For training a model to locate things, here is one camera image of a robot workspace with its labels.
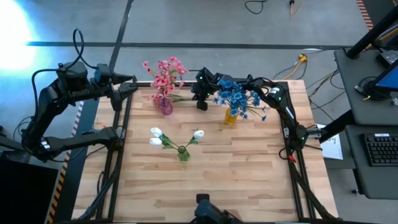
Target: blue artificial flowers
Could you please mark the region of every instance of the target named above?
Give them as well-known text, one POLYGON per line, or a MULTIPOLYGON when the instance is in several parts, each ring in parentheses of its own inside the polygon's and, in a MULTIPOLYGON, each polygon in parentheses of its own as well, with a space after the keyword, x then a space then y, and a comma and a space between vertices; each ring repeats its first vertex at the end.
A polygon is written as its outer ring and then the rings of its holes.
POLYGON ((264 108, 256 108, 260 106, 260 96, 254 92, 250 91, 249 94, 247 90, 243 90, 242 85, 236 82, 220 80, 217 83, 221 86, 218 90, 218 97, 213 101, 217 104, 228 104, 231 108, 231 116, 239 115, 243 119, 248 118, 247 112, 253 115, 258 115, 262 121, 266 120, 266 116, 261 116, 256 110, 262 110, 265 113, 264 108))

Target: pink artificial flowers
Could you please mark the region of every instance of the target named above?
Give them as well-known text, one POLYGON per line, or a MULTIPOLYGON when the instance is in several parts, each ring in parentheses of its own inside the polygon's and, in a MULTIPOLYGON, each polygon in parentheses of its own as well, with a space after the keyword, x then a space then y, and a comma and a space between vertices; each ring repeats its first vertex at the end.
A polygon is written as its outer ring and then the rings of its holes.
POLYGON ((175 86, 178 85, 182 87, 184 81, 182 77, 188 70, 181 64, 176 57, 171 56, 169 61, 159 60, 156 72, 148 67, 148 61, 142 63, 142 66, 151 74, 155 81, 153 81, 150 86, 158 89, 158 94, 153 95, 153 99, 161 100, 167 97, 167 95, 174 90, 175 86), (177 83, 177 77, 180 77, 181 82, 177 83))

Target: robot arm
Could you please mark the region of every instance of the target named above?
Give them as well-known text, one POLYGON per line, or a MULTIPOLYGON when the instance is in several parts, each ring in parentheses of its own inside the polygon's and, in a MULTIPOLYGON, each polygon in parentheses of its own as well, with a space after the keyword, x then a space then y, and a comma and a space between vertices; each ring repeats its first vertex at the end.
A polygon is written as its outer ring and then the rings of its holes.
POLYGON ((87 69, 82 62, 68 68, 69 63, 59 64, 58 78, 39 95, 37 112, 22 135, 22 148, 42 161, 53 159, 62 151, 93 144, 104 144, 108 149, 120 146, 120 138, 113 128, 104 128, 74 138, 43 138, 54 117, 76 101, 111 98, 113 110, 120 111, 122 100, 137 90, 136 78, 111 72, 107 65, 97 64, 95 77, 87 79, 87 69), (118 90, 113 85, 120 84, 118 90))
POLYGON ((262 101, 278 111, 281 120, 286 125, 285 136, 289 137, 289 146, 292 149, 304 147, 308 133, 306 128, 296 120, 290 94, 284 82, 274 83, 266 78, 253 78, 251 75, 247 78, 233 78, 219 73, 213 75, 207 68, 201 69, 196 79, 197 83, 193 85, 192 92, 195 94, 193 100, 198 100, 197 108, 207 110, 205 100, 221 88, 217 85, 220 80, 236 82, 241 84, 244 90, 255 91, 262 101), (266 87, 270 88, 267 94, 262 90, 266 87))

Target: green vase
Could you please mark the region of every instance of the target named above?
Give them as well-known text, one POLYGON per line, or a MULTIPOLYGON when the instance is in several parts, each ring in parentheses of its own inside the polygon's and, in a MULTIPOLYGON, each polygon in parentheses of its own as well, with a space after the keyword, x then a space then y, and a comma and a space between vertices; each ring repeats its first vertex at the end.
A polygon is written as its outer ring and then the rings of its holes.
POLYGON ((191 158, 191 155, 184 146, 178 147, 178 159, 180 162, 187 162, 191 158))

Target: yellow and black hazard tape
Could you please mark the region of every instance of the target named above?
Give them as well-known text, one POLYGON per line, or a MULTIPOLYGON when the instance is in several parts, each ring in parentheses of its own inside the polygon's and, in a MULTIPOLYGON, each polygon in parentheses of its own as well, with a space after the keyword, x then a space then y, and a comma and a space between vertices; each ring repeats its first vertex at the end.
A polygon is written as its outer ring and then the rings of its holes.
POLYGON ((369 30, 373 29, 372 20, 369 17, 368 10, 366 10, 365 5, 363 4, 362 0, 356 0, 356 3, 358 4, 358 7, 359 7, 359 10, 361 11, 363 19, 365 20, 366 26, 368 27, 369 30))
MULTIPOLYGON (((79 121, 80 121, 80 116, 81 116, 81 111, 83 110, 83 104, 84 101, 81 101, 78 107, 78 111, 76 114, 76 118, 75 118, 75 122, 73 124, 73 129, 72 129, 72 135, 71 137, 74 137, 77 131, 77 127, 79 125, 79 121)), ((70 153, 71 150, 68 150, 67 153, 65 154, 65 161, 69 161, 70 159, 70 153)), ((55 193, 54 193, 54 197, 52 199, 52 203, 50 205, 50 213, 47 217, 47 223, 52 224, 53 219, 55 217, 55 211, 57 209, 57 205, 58 205, 58 200, 60 198, 60 193, 62 190, 62 185, 63 185, 63 181, 65 180, 65 174, 67 173, 67 168, 68 168, 68 163, 64 162, 62 164, 62 168, 61 168, 61 173, 58 177, 58 184, 57 184, 57 188, 55 189, 55 193)))

